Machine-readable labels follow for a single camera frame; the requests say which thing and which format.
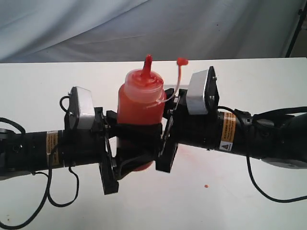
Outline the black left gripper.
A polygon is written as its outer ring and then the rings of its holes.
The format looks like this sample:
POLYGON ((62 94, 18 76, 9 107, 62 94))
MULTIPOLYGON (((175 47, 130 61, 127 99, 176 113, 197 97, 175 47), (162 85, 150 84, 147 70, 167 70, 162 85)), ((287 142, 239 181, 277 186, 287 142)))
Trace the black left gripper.
POLYGON ((113 159, 116 166, 113 171, 111 149, 106 125, 116 126, 118 115, 112 110, 106 111, 106 121, 103 108, 96 107, 95 119, 90 129, 70 129, 69 114, 64 116, 65 129, 62 134, 61 152, 65 167, 97 163, 105 195, 118 192, 119 183, 129 173, 154 161, 149 154, 120 155, 113 159))

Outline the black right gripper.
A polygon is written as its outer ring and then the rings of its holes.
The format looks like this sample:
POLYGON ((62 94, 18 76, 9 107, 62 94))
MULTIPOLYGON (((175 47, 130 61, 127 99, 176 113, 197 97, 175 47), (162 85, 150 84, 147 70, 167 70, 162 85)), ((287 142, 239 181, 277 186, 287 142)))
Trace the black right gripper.
MULTIPOLYGON (((219 93, 209 94, 213 109, 207 115, 190 115, 186 102, 187 90, 166 102, 163 117, 167 119, 163 134, 163 150, 155 161, 155 169, 170 173, 179 144, 214 150, 221 139, 222 115, 217 111, 219 93)), ((117 137, 117 153, 159 153, 163 125, 115 124, 112 133, 117 137)))

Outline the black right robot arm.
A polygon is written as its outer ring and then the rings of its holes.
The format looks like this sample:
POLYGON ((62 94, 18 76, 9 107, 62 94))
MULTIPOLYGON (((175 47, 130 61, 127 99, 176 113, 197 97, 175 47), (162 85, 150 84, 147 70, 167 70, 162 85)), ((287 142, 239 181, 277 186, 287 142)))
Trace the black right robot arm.
POLYGON ((206 115, 188 112, 187 91, 165 105, 166 127, 117 125, 116 171, 125 176, 154 161, 158 171, 170 172, 180 144, 304 169, 307 152, 306 107, 283 108, 251 115, 215 105, 206 115))

